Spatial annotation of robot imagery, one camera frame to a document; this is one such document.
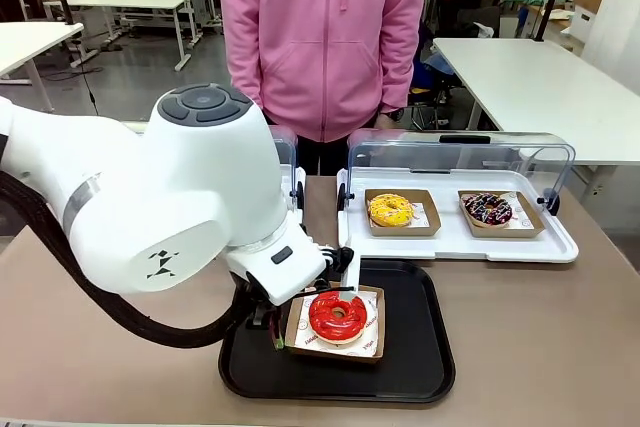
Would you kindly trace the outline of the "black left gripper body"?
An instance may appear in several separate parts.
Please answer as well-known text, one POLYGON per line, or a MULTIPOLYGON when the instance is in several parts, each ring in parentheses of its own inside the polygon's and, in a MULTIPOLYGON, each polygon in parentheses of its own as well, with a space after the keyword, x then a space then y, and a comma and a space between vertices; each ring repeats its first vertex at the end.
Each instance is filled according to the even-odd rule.
POLYGON ((233 273, 235 291, 232 313, 235 327, 245 325, 249 329, 281 330, 281 308, 267 298, 263 288, 233 273))

